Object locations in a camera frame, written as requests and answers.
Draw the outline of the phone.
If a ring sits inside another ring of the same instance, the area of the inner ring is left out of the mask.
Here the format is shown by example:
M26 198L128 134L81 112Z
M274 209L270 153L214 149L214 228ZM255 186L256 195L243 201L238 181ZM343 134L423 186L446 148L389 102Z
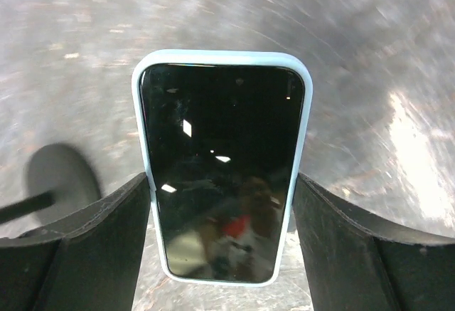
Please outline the phone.
M265 286L279 273L313 83L295 56L162 49L132 74L161 266Z

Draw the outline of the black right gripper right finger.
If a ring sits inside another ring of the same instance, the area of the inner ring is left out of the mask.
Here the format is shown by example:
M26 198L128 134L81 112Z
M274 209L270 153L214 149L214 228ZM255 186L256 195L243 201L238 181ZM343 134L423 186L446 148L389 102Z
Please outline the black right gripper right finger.
M293 210L315 310L453 310L454 239L377 216L300 174Z

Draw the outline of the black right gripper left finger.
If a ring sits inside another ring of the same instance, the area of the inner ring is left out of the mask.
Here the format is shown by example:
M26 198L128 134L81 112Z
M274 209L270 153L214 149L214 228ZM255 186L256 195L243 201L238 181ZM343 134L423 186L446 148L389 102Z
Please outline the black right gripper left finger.
M144 173L18 238L1 239L2 310L130 310L150 210Z

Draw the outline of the black phone stand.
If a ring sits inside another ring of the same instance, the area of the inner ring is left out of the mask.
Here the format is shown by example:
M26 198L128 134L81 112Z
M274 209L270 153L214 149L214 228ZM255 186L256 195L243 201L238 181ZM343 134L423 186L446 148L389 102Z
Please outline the black phone stand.
M74 146L41 147L26 165L28 196L1 207L1 223L34 214L43 224L60 220L102 198L95 170Z

